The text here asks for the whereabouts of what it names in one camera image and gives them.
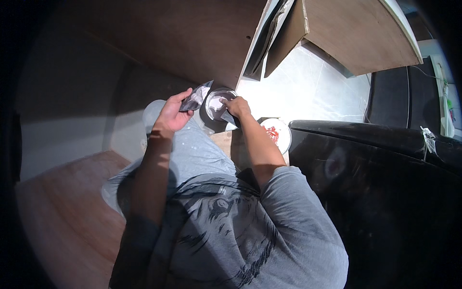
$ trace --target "pants leg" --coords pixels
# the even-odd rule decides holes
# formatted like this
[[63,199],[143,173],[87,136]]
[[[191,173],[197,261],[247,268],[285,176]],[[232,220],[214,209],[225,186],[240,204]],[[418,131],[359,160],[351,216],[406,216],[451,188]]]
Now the pants leg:
[[[146,133],[150,133],[164,100],[151,102],[143,112]],[[170,154],[169,189],[176,190],[192,177],[205,173],[221,173],[235,176],[236,166],[230,158],[190,119],[173,136]]]

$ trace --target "cable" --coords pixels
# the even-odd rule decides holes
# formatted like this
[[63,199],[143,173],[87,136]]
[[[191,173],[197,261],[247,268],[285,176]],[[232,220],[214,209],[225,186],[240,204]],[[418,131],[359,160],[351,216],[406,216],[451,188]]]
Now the cable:
[[441,79],[441,78],[438,78],[438,77],[436,77],[436,76],[431,76],[431,75],[426,74],[422,69],[420,69],[419,67],[417,67],[417,66],[415,66],[415,65],[409,65],[409,66],[412,66],[412,67],[417,68],[418,70],[420,70],[420,71],[421,71],[423,74],[425,74],[426,76],[430,76],[430,77],[433,77],[433,78],[436,78],[436,79],[439,79],[439,80],[444,81],[444,79]]

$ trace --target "plastic bag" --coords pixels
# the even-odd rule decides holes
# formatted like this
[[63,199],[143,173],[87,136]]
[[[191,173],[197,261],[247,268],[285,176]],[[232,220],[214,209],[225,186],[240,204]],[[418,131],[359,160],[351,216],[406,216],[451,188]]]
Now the plastic bag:
[[213,80],[204,83],[193,89],[193,92],[190,96],[183,99],[180,111],[195,111],[201,108],[202,103],[205,100],[205,97],[212,86]]

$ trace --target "person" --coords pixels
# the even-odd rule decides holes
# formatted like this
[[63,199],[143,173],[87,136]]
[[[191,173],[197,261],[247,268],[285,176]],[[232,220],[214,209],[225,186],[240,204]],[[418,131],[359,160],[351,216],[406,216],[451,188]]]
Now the person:
[[348,255],[308,185],[242,97],[225,101],[242,126],[260,191],[179,112],[191,88],[156,100],[131,189],[109,287],[343,288]]

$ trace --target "wooden floor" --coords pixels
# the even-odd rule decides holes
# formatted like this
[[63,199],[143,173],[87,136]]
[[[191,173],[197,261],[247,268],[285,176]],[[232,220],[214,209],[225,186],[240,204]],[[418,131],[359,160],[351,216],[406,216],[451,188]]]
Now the wooden floor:
[[108,287],[125,221],[100,191],[128,164],[107,151],[17,185],[24,230],[58,288]]

